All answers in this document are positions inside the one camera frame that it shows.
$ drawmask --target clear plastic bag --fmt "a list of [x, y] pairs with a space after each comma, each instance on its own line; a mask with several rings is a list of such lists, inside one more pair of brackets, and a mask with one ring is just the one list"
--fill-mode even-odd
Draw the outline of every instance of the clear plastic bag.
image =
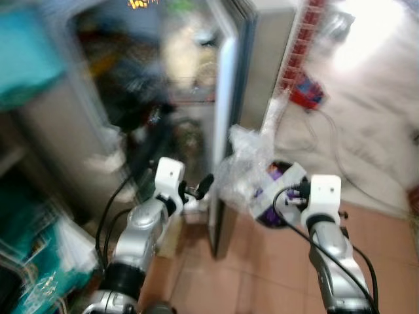
[[[249, 213], [255, 219], [266, 218], [267, 223], [270, 223], [268, 216], [276, 193], [301, 182], [306, 176], [299, 164], [281, 162], [274, 154], [278, 119], [286, 103], [287, 94], [270, 101], [260, 133], [232, 126], [233, 155], [223, 160], [215, 172], [215, 189], [229, 207]], [[297, 223], [297, 208], [288, 206], [281, 211], [287, 219]]]
[[273, 143], [237, 125], [230, 128], [230, 142], [234, 154], [215, 172], [215, 188], [227, 205], [244, 212], [255, 191], [272, 180], [266, 169], [274, 159]]

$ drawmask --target teal towel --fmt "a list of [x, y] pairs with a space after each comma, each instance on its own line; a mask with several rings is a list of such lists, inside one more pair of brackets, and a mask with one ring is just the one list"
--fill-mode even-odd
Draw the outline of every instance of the teal towel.
[[0, 111], [24, 105], [63, 71], [34, 10], [0, 14]]

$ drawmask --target red object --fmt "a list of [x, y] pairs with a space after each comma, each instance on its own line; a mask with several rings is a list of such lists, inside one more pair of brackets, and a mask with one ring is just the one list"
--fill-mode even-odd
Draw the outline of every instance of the red object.
[[289, 100], [307, 109], [317, 109], [324, 97], [325, 94], [320, 84], [302, 72], [294, 85]]
[[410, 210], [416, 216], [419, 216], [419, 184], [407, 193], [409, 197]]
[[316, 110], [319, 107], [319, 104], [315, 101], [309, 100], [302, 92], [294, 90], [289, 96], [289, 100], [301, 107]]
[[316, 101], [309, 100], [304, 92], [295, 89], [301, 78], [302, 65], [307, 56], [310, 44], [321, 20], [326, 0], [306, 0], [304, 12], [302, 14], [300, 25], [296, 31], [293, 46], [289, 51], [288, 60], [281, 70], [281, 77], [278, 80], [280, 91], [291, 90], [290, 100], [301, 104], [304, 107], [313, 109], [317, 107]]

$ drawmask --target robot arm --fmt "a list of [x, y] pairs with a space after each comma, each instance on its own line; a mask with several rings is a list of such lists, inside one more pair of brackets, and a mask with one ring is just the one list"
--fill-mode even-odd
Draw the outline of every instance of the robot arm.
[[[170, 217], [182, 211], [187, 202], [185, 194], [200, 200], [213, 182], [210, 175], [197, 189], [187, 188], [184, 171], [181, 162], [160, 159], [155, 193], [128, 215], [127, 227], [118, 240], [105, 278], [83, 314], [137, 313], [140, 289]], [[337, 259], [368, 291], [353, 258], [352, 245], [340, 229], [340, 178], [314, 175], [311, 184], [302, 183], [294, 190], [299, 198], [285, 200], [285, 204], [296, 203], [302, 209], [301, 224], [307, 228], [310, 239]], [[374, 313], [361, 289], [332, 260], [313, 245], [309, 257], [318, 273], [323, 303], [329, 314]]]
[[[340, 227], [340, 178], [314, 175], [311, 183], [305, 185], [296, 188], [300, 190], [299, 202], [302, 200], [306, 204], [301, 213], [301, 224], [308, 230], [310, 239], [336, 258], [368, 291], [361, 268], [354, 260], [352, 244]], [[309, 257], [318, 273], [321, 296], [328, 313], [373, 313], [361, 289], [338, 265], [313, 245]]]
[[184, 173], [185, 165], [181, 162], [170, 158], [159, 160], [153, 197], [128, 214], [127, 227], [119, 237], [105, 277], [83, 314], [137, 313], [141, 287], [169, 220], [182, 212], [188, 201], [185, 194], [200, 200], [213, 182], [213, 176], [209, 175], [198, 188], [187, 188]]

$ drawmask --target pink floor tile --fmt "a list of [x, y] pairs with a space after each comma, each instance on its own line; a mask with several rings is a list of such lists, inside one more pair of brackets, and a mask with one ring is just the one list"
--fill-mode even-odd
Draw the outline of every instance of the pink floor tile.
[[246, 272], [304, 292], [308, 250], [308, 244], [292, 230], [271, 230], [256, 225]]
[[380, 255], [370, 257], [377, 275], [380, 314], [416, 314], [419, 269]]
[[305, 302], [304, 314], [326, 314], [326, 310], [321, 299], [307, 296]]
[[141, 308], [159, 301], [169, 301], [180, 274], [185, 256], [174, 259], [154, 257], [147, 274], [139, 304]]
[[236, 308], [239, 285], [239, 271], [188, 256], [171, 303], [179, 314], [231, 314]]
[[413, 234], [406, 220], [364, 210], [364, 228], [369, 251], [418, 265]]
[[[238, 215], [227, 256], [217, 261], [218, 263], [237, 270], [245, 268], [247, 252], [250, 248], [249, 240], [254, 224], [249, 217]], [[192, 232], [186, 244], [187, 254], [213, 259], [206, 227], [191, 226], [190, 228]]]
[[236, 314], [302, 314], [305, 295], [244, 274]]
[[364, 224], [365, 210], [349, 203], [342, 203], [339, 210], [346, 211], [349, 214], [348, 219], [341, 220], [341, 225], [348, 230], [351, 243], [361, 250], [367, 250], [367, 231]]

